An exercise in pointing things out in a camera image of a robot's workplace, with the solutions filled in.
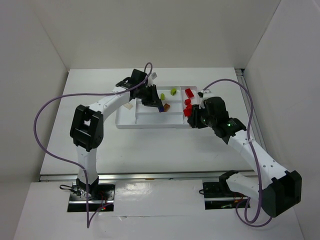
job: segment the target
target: wire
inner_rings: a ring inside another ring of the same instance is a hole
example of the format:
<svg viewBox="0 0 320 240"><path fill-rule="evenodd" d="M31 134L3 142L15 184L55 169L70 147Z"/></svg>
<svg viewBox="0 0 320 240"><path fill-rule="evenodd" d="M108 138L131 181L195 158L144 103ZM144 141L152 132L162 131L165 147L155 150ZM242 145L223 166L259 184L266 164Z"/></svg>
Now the wire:
<svg viewBox="0 0 320 240"><path fill-rule="evenodd" d="M105 204L103 205L102 207L99 207L93 214L91 217L89 217L89 181L88 181L88 174L87 174L87 170L85 169L84 166L82 166L81 164L79 164L78 162L75 162L75 161L71 161L71 160L68 160L66 158L63 158L63 157L60 157L60 156L57 156L55 154L53 154L52 152L48 151L44 146L43 144L40 142L39 140L39 137L38 137L38 133L37 133L37 123L38 123L38 118L41 114L41 112L52 102L56 101L56 100L59 100L59 99L63 99L63 98L67 98L67 97L74 97L74 96L112 96L112 95L119 95L119 94L124 94L124 93L127 93L127 92L130 92L138 87L140 87L141 85L143 85L147 80L148 80L148 77L150 76L150 74L152 73L152 70L153 70L153 65L151 62L148 62L145 67L144 67L144 71L146 70L146 68L150 66L150 71L149 73L147 74L147 76L145 77L145 79L140 82L139 84L135 85L134 87L132 88L129 88L129 89L126 89L124 91L119 91L119 92L113 92L113 93L72 93L72 94L65 94L65 95L61 95L61 96L57 96L57 97L54 97L52 98L51 100L47 101L41 108L40 110L37 112L37 114L35 115L35 118L34 118L34 122L33 122L33 134L34 134L34 137L35 137L35 140L37 142L37 144L39 145L39 147L48 155L50 155L51 157L54 157L56 159L59 159L61 161L64 161L64 162L67 162L67 163L70 163L70 164L74 164L74 165L77 165L79 168L81 168L83 170L83 173L84 173L84 177L85 177L85 190L87 192L86 196L85 196L85 200L86 200L86 203L85 203L85 206L86 206L86 227L89 228L90 227L90 223L91 223L91 220L92 218L94 217L94 215L96 215L97 212L99 212L101 209L103 209L104 207L112 204L112 203L108 203L108 204Z"/></svg>
<svg viewBox="0 0 320 240"><path fill-rule="evenodd" d="M249 93L249 91L240 83L238 83L237 81L235 80L232 80L232 79L228 79L228 78L223 78L223 79L219 79L219 80L216 80L216 81L213 81L212 83L210 83L208 86L206 86L203 90L206 90L208 89L209 87L211 87L213 84L216 84L216 83L219 83L219 82L232 82L232 83L235 83L237 85L239 85L244 91L245 93L247 94L247 96L249 97L249 101L250 101L250 115L249 115L249 121L248 121L248 125L247 125L247 139L248 141L250 140L250 130L251 130L251 122L252 122L252 119L253 119L253 114L254 114L254 103L253 103L253 100L252 100L252 97ZM240 217L240 215L238 214L238 206L239 206L239 203L241 203L241 201L237 204L235 210L236 210L236 213L237 213L237 216L239 217L239 219L245 223L246 225L250 226L250 227L263 227L265 225L267 225L272 218L269 219L269 221L264 225L258 225L258 226L254 226L254 225L251 225L253 223L255 223L260 215L260 211L261 211L261 207L262 207L262 177L261 177L261 171L260 171L260 166L259 166L259 161L258 161L258 156L257 156L257 153L256 153L256 150L255 150L255 147L254 145L252 144L251 141L249 141L249 145L251 147L251 150L252 150L252 153L253 153L253 157L254 157L254 161L255 161L255 164L256 164L256 171L257 171L257 175L258 175L258 184L259 184L259 198L258 198L258 206L257 206L257 210L256 210L256 213L255 213L255 216L252 220L248 220L248 216L247 216L247 210L248 210L248 205L249 205L249 202L250 202L250 197L247 198L247 204L245 205L245 209L244 209L244 218L245 218L245 221Z"/></svg>
<svg viewBox="0 0 320 240"><path fill-rule="evenodd" d="M244 224L246 224L246 225L248 225L248 226L250 226L250 227L253 227L253 228L261 228L261 227L264 227L264 226L268 225L268 224L271 222L272 216L268 219L268 221L266 221L265 223L263 223L263 224L261 224L261 225L252 225L252 224L246 222L245 220L243 220L242 217L240 216L239 212L238 212L239 205L240 205L243 201L246 201L245 207L246 207L246 209L247 209L247 208L248 208L248 204L249 204L249 202L250 202L250 199L249 199L249 198L238 202L238 204L235 206L235 213L236 213L236 215L238 216L238 218L241 220L241 222L243 222Z"/></svg>

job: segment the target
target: green block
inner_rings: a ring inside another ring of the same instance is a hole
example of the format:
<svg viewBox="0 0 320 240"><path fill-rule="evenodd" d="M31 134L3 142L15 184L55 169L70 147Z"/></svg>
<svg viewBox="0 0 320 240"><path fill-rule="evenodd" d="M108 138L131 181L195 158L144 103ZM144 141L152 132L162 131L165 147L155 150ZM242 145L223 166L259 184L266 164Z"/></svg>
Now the green block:
<svg viewBox="0 0 320 240"><path fill-rule="evenodd" d="M172 88L170 93L171 93L172 96L176 95L177 89Z"/></svg>

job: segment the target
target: white backdrop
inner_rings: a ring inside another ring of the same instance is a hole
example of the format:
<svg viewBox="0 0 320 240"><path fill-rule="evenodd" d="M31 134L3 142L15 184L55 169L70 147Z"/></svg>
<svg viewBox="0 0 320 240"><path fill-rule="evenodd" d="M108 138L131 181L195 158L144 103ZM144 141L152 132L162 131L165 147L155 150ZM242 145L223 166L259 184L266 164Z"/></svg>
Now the white backdrop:
<svg viewBox="0 0 320 240"><path fill-rule="evenodd" d="M320 235L319 66L320 0L282 0L244 73L268 151L302 175L305 240Z"/></svg>
<svg viewBox="0 0 320 240"><path fill-rule="evenodd" d="M25 0L0 1L0 233L13 239L30 182L44 153L33 135L38 109L62 92L67 70ZM58 103L38 126L46 143Z"/></svg>
<svg viewBox="0 0 320 240"><path fill-rule="evenodd" d="M69 69L244 68L280 0L31 0Z"/></svg>

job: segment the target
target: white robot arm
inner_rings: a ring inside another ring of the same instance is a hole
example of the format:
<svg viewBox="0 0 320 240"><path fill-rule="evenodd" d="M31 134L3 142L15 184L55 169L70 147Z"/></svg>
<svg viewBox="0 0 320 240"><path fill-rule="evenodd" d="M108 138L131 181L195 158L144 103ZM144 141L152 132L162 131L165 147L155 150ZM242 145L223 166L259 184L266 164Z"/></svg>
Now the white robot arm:
<svg viewBox="0 0 320 240"><path fill-rule="evenodd" d="M104 138L105 120L122 105L135 98L141 99L142 104L145 106L156 107L159 112L164 111L163 104L157 93L157 87L150 82L148 83L149 79L138 88L129 90L144 81L146 77L147 74L145 72L134 69L130 77L125 78L116 85L111 92L114 95L108 95L89 106L79 105L75 109L70 136L76 145L78 163L86 169L89 194L93 196L99 183L96 168L97 147ZM76 184L84 191L86 190L86 178L82 168L79 169Z"/></svg>
<svg viewBox="0 0 320 240"><path fill-rule="evenodd" d="M123 87L115 87L112 91L112 93L117 92L123 92ZM103 116L103 122L118 108L120 108L122 105L128 103L130 101L130 92L125 92L122 94L115 94L112 96L106 96L99 101L89 105L87 107L88 110L91 110L96 113L100 113ZM88 175L88 183L90 186L94 185L95 182L98 183L98 173L96 169L96 163L97 163L97 148L93 148L89 151L87 151L84 147L78 145L76 147L77 155L78 155L78 162L87 171ZM85 183L86 178L85 174L82 168L79 169L79 173L77 176L77 180L80 183Z"/></svg>
<svg viewBox="0 0 320 240"><path fill-rule="evenodd" d="M199 93L200 105L192 106L188 123L192 128L212 128L215 135L233 147L258 173L254 147L260 169L262 185L262 208L275 218L301 201L302 178L297 171L289 172L277 163L252 137L248 137L246 126L237 118L230 118L225 102L213 96L209 90ZM223 190L242 193L252 199L259 198L257 181L237 171L229 171L219 177Z"/></svg>

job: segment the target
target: purple cable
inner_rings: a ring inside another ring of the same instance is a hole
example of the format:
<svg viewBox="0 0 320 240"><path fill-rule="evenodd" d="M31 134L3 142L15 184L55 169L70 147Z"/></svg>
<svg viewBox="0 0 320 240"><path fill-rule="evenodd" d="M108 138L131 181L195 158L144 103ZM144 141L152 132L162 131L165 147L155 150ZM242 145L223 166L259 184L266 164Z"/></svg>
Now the purple cable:
<svg viewBox="0 0 320 240"><path fill-rule="evenodd" d="M248 122L248 125L247 125L247 139L250 140L250 129L251 129L251 122L252 122L252 118L253 118L253 114L254 114L254 103L253 103L253 100L252 100L252 97L251 97L249 91L242 84L238 83L235 80L228 79L228 78L224 78L224 79L219 79L219 80L213 81L208 86L206 86L203 90L206 90L210 86L212 86L213 84L216 84L216 83L219 83L219 82L222 82L222 81L232 82L232 83L235 83L235 84L239 85L249 97L249 100L250 100L250 115L249 115L249 122ZM259 227L263 227L263 226L267 225L271 221L272 217L266 223L264 223L262 225L257 225L257 226L251 225L251 224L253 224L253 223L255 223L257 221L257 219L258 219L258 217L260 215L260 211L261 211L261 206L262 206L262 177L261 177L261 171L260 171L258 156L257 156L256 150L255 150L255 147L254 147L254 145L252 144L251 141L249 142L249 145L250 145L252 153L253 153L254 161L255 161L255 164L256 164L256 171L257 171L257 175L258 175L258 183L259 183L258 206L257 206L257 210L256 210L256 213L255 213L255 216L254 216L254 218L252 220L248 220L248 216L247 216L247 210L248 210L248 206L249 206L249 202L250 202L250 197L248 197L248 199L246 201L245 209L244 209L245 221L240 217L240 215L238 213L239 204L237 204L237 206L235 207L235 211L236 211L237 216L239 217L239 219L243 223L245 223L246 225L248 225L250 227L259 228Z"/></svg>
<svg viewBox="0 0 320 240"><path fill-rule="evenodd" d="M38 122L38 118L41 114L41 112L52 102L58 100L58 99L63 99L63 98L66 98L66 97L74 97L74 96L112 96L112 95L119 95L119 94L124 94L124 93L127 93L127 92L130 92L138 87L140 87L141 85L143 85L147 80L148 80L148 77L150 76L150 74L152 73L152 70L153 70L153 65L151 62L148 62L145 67L144 67L144 72L146 72L146 68L147 66L150 65L150 71L148 73L148 75L145 77L145 79L140 82L139 84L135 85L134 87L132 88L129 88L129 89L126 89L124 91L119 91L119 92L115 92L115 93L72 93L72 94L65 94L65 95L61 95L61 96L57 96L57 97L54 97L52 98L51 100L47 101L41 108L40 110L37 112L35 118L34 118L34 122L33 122L33 134L34 134L34 137L35 137L35 140L36 142L38 143L38 145L40 146L40 148L48 155L50 155L51 157L54 157L56 159L59 159L61 161L64 161L64 162L67 162L67 163L70 163L70 164L74 164L74 165L77 165L79 168L81 168L83 170L83 173L84 173L84 177L85 177L85 190L87 193L89 193L89 181L88 181L88 174L87 174L87 170L85 169L84 166L82 166L81 164L79 164L78 162L75 162L75 161L71 161L71 160L68 160L66 158L63 158L63 157L60 157L60 156L57 156L55 154L53 154L52 152L48 151L43 145L42 143L40 142L39 140L39 137L38 137L38 133L37 133L37 122ZM89 228L90 227L90 223L91 223L91 220L93 219L94 215L99 212L102 208L110 205L111 203L108 203L108 204L105 204L103 205L102 207L99 207L94 213L93 215L89 218L89 196L88 194L85 195L85 199L86 199L86 203L85 203L85 206L86 206L86 227Z"/></svg>

